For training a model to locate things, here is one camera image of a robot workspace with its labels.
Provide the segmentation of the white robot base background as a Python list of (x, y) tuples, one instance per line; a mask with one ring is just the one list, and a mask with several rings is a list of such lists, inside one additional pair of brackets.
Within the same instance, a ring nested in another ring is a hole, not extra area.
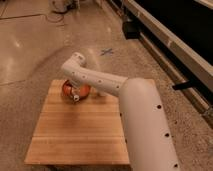
[(66, 13), (70, 9), (79, 7), (79, 0), (49, 0), (49, 6), (52, 12)]

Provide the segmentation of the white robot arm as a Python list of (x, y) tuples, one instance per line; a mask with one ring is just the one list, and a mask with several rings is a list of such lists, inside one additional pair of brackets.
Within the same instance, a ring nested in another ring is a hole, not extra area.
[(132, 171), (181, 171), (156, 84), (85, 67), (78, 52), (61, 70), (72, 86), (89, 85), (118, 98), (119, 112)]

